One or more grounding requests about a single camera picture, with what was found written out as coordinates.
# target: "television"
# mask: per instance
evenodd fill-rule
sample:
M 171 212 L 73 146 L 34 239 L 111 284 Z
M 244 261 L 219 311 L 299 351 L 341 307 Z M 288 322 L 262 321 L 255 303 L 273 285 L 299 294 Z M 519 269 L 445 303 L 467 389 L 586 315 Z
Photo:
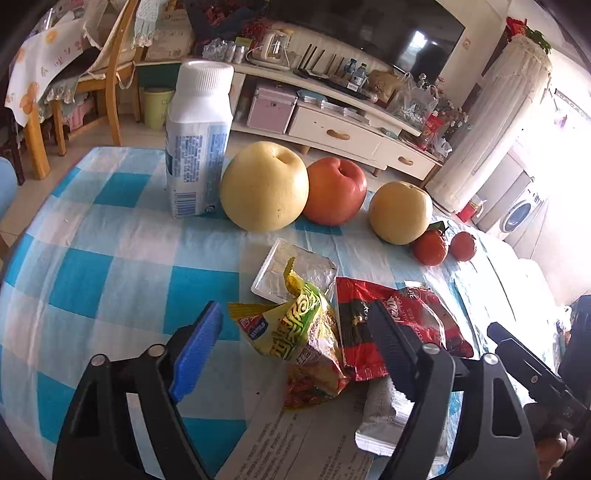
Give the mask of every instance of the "television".
M 436 0 L 270 0 L 266 16 L 334 37 L 433 83 L 464 32 Z

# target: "flower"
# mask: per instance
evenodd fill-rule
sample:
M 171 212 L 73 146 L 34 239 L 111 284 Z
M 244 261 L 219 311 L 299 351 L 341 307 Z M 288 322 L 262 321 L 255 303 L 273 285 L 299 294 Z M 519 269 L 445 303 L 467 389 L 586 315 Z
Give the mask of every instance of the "flower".
M 18 107 L 22 109 L 25 115 L 29 115 L 33 111 L 33 107 L 37 101 L 38 92 L 39 84 L 37 82 L 31 82 L 27 92 L 21 98 L 21 103 L 18 104 Z
M 52 28 L 50 31 L 47 32 L 47 35 L 45 35 L 45 41 L 46 41 L 46 43 L 53 43 L 53 41 L 56 39 L 56 37 L 57 37 L 57 30 Z

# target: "yellow snack bag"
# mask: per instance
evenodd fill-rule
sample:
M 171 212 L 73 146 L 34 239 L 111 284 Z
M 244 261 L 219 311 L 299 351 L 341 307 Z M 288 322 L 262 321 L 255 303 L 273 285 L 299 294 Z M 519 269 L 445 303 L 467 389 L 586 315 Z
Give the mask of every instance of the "yellow snack bag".
M 349 379 L 342 371 L 342 352 L 335 312 L 312 283 L 285 267 L 287 290 L 294 300 L 279 306 L 228 303 L 230 318 L 262 355 L 291 363 L 286 407 L 317 404 L 338 395 Z

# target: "red apple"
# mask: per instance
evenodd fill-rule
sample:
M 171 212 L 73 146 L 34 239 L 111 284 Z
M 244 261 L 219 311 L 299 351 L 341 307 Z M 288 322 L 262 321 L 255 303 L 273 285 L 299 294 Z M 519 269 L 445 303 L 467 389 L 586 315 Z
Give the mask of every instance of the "red apple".
M 359 211 L 368 191 L 363 170 L 350 160 L 326 157 L 308 167 L 310 190 L 302 212 L 321 225 L 341 225 Z

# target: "tablecloth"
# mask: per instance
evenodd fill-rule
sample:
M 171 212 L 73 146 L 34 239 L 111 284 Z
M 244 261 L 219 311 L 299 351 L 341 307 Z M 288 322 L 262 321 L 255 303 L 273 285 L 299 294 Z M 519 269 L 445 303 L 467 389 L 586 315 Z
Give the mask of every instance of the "tablecloth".
M 371 192 L 357 216 L 340 227 L 300 217 L 279 231 L 249 233 L 221 208 L 174 219 L 165 188 L 164 151 L 95 148 L 46 200 L 8 265 L 0 288 L 0 413 L 47 478 L 90 357 L 101 352 L 111 360 L 129 358 L 166 343 L 209 300 L 260 301 L 251 284 L 278 237 L 329 257 L 342 276 L 386 286 L 425 281 L 475 345 L 477 357 L 493 348 L 485 329 L 497 320 L 515 333 L 525 326 L 524 343 L 551 359 L 552 312 L 540 319 L 527 308 L 532 300 L 526 290 L 509 302 L 501 277 L 508 273 L 515 290 L 525 276 L 502 242 L 481 237 L 471 262 L 448 258 L 438 267 L 423 267 L 408 247 L 383 242 L 371 231 Z M 466 228 L 448 223 L 448 239 Z M 525 307 L 515 306 L 520 302 Z M 245 431 L 278 362 L 259 356 L 225 317 L 195 391 L 178 406 L 211 475 Z M 132 418 L 138 418 L 137 400 L 129 402 Z M 456 423 L 459 408 L 454 397 L 450 417 Z M 154 454 L 145 448 L 145 430 L 136 436 L 147 471 L 158 474 Z

